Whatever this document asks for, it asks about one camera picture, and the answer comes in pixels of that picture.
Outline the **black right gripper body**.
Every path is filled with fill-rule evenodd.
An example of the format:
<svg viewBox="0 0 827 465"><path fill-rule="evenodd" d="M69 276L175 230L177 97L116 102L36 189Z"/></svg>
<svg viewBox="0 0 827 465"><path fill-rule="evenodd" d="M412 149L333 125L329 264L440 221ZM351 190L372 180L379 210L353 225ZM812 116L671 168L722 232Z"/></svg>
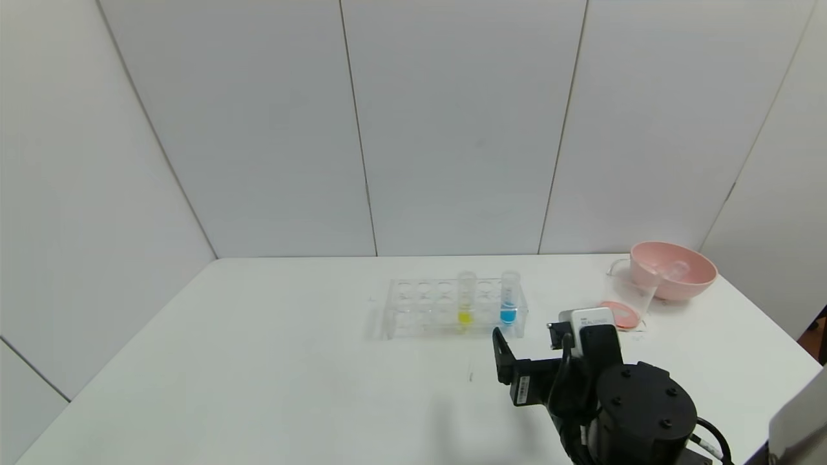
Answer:
<svg viewBox="0 0 827 465"><path fill-rule="evenodd" d="M515 406L534 406L541 404L549 408L552 388L559 378L571 368L571 360L553 358L534 361L517 359L514 362L513 382L509 386L509 395Z"/></svg>

